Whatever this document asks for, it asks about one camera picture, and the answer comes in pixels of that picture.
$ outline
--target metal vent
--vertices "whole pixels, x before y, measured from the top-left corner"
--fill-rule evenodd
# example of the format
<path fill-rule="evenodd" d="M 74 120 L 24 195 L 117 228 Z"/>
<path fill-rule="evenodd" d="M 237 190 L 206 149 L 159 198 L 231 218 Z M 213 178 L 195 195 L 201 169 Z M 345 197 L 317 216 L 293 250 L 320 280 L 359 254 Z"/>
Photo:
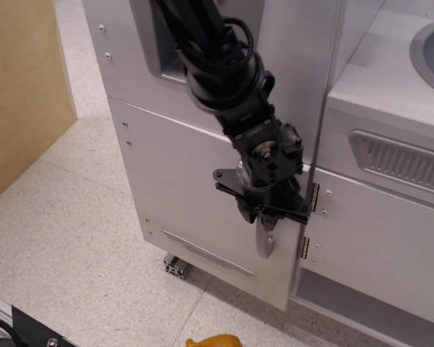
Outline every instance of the metal vent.
<path fill-rule="evenodd" d="M 349 141 L 362 170 L 434 192 L 434 151 L 360 130 Z"/>

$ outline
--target sink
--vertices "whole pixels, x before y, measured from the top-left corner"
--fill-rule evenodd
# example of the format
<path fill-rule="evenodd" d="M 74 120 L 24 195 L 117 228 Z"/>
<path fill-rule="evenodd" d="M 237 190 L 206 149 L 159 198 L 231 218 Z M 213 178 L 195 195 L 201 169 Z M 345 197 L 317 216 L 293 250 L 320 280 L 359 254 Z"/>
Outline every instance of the sink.
<path fill-rule="evenodd" d="M 410 46 L 410 57 L 414 68 L 434 88 L 434 22 L 415 35 Z"/>

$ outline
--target wooden board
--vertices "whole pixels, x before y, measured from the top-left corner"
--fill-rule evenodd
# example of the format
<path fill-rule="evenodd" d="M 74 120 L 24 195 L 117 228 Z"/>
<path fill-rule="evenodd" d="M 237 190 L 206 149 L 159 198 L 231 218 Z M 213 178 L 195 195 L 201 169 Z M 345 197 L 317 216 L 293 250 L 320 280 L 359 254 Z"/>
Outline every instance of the wooden board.
<path fill-rule="evenodd" d="M 0 194 L 76 120 L 51 0 L 0 0 Z"/>

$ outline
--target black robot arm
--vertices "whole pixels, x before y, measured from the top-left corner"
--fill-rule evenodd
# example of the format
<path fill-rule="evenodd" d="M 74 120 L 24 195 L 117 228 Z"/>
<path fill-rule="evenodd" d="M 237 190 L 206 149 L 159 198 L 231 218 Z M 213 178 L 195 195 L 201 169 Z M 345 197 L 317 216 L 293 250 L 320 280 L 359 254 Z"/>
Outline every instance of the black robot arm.
<path fill-rule="evenodd" d="M 307 223 L 310 205 L 294 175 L 302 173 L 302 140 L 275 117 L 275 84 L 243 21 L 222 19 L 212 0 L 150 0 L 164 19 L 184 64 L 195 104 L 214 114 L 241 155 L 236 169 L 213 173 L 216 188 L 237 199 L 245 220 L 272 231 L 285 216 Z M 242 28 L 245 42 L 232 25 Z"/>

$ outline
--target orange object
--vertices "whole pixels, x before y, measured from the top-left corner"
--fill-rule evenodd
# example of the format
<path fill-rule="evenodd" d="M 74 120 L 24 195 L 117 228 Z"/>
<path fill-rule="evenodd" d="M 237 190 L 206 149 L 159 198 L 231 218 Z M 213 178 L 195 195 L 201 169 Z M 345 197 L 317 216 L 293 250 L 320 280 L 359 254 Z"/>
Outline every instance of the orange object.
<path fill-rule="evenodd" d="M 222 334 L 206 338 L 201 342 L 194 342 L 189 338 L 187 347 L 243 347 L 243 345 L 235 335 Z"/>

